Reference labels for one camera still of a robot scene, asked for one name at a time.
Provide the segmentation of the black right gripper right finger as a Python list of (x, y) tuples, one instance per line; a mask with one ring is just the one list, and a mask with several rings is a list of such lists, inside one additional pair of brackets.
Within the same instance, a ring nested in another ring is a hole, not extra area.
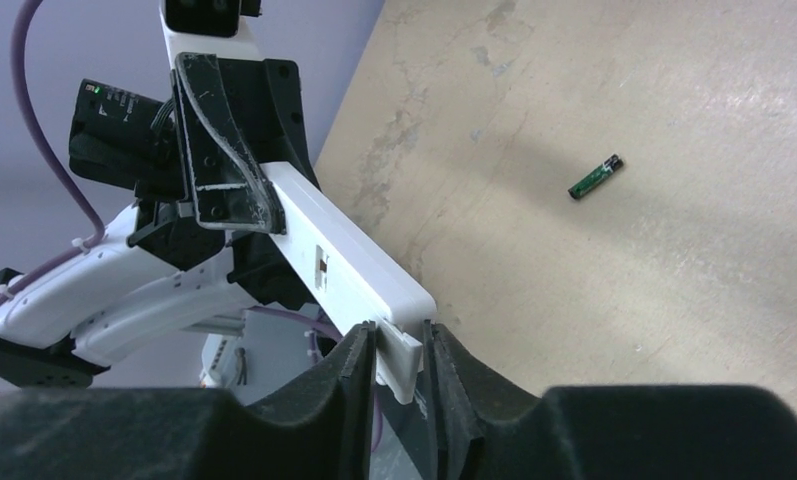
[(438, 479), (797, 479), (797, 415), (749, 385), (557, 386), (534, 396), (423, 327)]

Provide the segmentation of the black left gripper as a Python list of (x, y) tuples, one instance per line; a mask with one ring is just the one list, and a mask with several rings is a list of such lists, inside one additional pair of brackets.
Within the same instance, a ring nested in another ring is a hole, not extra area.
[(260, 164), (285, 162), (319, 185), (308, 150), (298, 65), (291, 60), (175, 57), (179, 128), (195, 220), (232, 239), (227, 281), (259, 304), (300, 310), (315, 299), (267, 234), (286, 232), (285, 213)]

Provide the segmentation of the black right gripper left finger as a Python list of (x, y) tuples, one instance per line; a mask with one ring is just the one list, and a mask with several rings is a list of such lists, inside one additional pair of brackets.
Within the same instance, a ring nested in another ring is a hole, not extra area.
[(221, 389), (0, 395), (0, 479), (365, 479), (376, 328), (251, 405)]

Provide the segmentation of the white air conditioner remote control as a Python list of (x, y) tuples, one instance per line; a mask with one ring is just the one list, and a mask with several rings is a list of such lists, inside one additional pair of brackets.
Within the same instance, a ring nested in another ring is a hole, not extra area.
[(337, 330), (372, 321), (392, 342), (420, 342), (432, 295), (290, 164), (262, 168), (286, 220), (270, 238)]

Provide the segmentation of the white battery compartment cover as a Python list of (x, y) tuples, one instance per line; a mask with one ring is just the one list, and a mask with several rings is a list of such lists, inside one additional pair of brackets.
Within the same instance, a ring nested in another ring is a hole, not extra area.
[(423, 370), (422, 327), (436, 315), (434, 310), (411, 316), (408, 322), (393, 323), (376, 318), (375, 381), (387, 387), (394, 400), (407, 405), (414, 399), (417, 376)]

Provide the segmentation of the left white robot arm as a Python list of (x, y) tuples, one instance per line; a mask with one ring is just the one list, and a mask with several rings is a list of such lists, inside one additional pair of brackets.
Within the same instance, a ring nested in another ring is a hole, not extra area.
[(186, 54), (159, 101), (85, 79), (69, 166), (133, 201), (100, 242), (35, 280), (0, 270), (0, 378), (85, 388), (153, 339), (234, 310), (313, 295), (273, 242), (271, 162), (315, 180), (290, 60)]

